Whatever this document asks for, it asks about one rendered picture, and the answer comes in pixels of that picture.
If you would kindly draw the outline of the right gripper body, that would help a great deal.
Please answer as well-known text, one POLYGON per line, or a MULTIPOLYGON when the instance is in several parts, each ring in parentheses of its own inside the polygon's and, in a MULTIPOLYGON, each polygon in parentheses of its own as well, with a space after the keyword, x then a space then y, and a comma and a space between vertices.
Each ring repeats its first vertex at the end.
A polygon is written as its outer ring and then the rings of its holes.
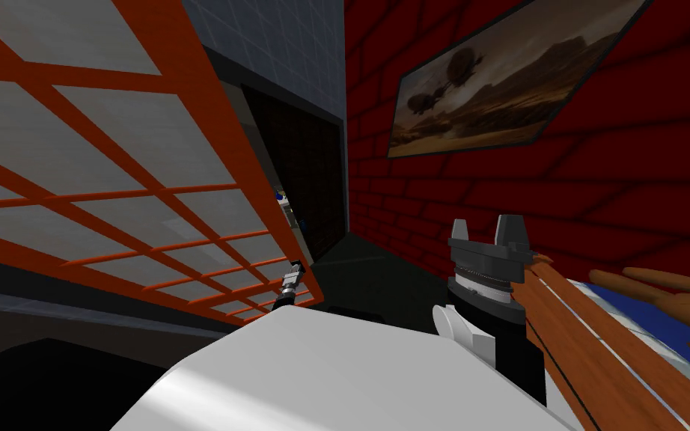
POLYGON ((525 267, 534 263, 536 252, 528 244, 510 242, 509 245, 495 245, 450 238, 451 260, 454 273, 476 274, 503 284, 522 284, 525 267))

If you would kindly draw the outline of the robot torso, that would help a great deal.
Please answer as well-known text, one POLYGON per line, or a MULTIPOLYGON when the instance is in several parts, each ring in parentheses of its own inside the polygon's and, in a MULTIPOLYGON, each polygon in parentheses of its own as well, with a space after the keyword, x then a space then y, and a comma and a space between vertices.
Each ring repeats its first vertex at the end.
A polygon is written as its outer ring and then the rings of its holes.
POLYGON ((175 364, 110 431, 578 431, 541 351, 466 314, 511 291, 457 268, 438 334, 284 306, 175 364))

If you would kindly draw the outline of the orange lattice door leaf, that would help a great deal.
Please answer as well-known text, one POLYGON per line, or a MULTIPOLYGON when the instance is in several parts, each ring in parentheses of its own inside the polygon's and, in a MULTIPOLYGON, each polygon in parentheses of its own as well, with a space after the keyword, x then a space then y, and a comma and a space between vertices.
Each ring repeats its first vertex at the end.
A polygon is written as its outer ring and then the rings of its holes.
POLYGON ((0 0, 0 264, 246 325, 302 258, 181 0, 0 0))

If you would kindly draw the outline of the brown landscape wall picture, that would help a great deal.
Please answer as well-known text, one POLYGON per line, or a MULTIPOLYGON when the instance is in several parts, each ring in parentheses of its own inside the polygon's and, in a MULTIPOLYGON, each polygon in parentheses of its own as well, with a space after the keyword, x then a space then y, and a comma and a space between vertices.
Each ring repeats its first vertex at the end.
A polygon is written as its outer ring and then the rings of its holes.
POLYGON ((524 0, 402 75, 386 155, 530 144, 652 0, 524 0))

